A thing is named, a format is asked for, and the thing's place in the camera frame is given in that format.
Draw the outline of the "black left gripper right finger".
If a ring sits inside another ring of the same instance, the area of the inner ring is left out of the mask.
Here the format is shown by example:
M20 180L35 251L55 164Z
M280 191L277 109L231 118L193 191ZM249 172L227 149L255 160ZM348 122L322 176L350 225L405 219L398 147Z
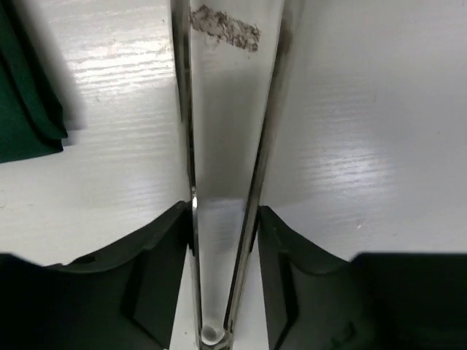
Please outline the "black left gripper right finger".
M343 260L258 212L270 349L464 349L466 256L364 252Z

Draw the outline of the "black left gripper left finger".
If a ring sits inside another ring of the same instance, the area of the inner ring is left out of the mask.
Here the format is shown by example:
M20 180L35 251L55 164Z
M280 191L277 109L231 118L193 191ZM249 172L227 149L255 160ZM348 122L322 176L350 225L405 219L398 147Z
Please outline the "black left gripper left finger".
M191 232L180 201L63 265L1 255L3 349L167 349Z

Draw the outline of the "silver metal tongs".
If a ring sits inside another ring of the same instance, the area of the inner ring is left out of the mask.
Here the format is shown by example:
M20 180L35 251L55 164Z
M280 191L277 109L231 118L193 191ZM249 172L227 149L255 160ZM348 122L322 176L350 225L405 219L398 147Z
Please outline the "silver metal tongs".
M258 208L274 137L281 116L281 98L286 95L287 76L290 69L293 37L300 24L304 1L284 1L277 37L274 68L271 74L269 93L260 138L252 170L252 178L244 210L244 219L236 251L235 264L228 302L223 319L223 335L214 343L207 343L202 335L203 315L201 298L201 269L198 232L198 197L196 187L195 143L193 132L193 84L190 52L190 3L171 1L171 37L174 54L174 70L177 82L177 97L180 121L180 140L185 159L188 188L190 191L190 218L192 233L189 244L190 269L193 286L194 321L198 349L232 349L248 262L258 228Z

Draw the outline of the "dark green cloth mat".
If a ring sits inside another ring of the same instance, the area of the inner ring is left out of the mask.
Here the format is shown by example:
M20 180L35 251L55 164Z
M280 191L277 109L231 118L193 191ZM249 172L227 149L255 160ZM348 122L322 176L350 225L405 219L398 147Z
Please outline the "dark green cloth mat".
M13 1L1 2L1 162L63 151L63 107Z

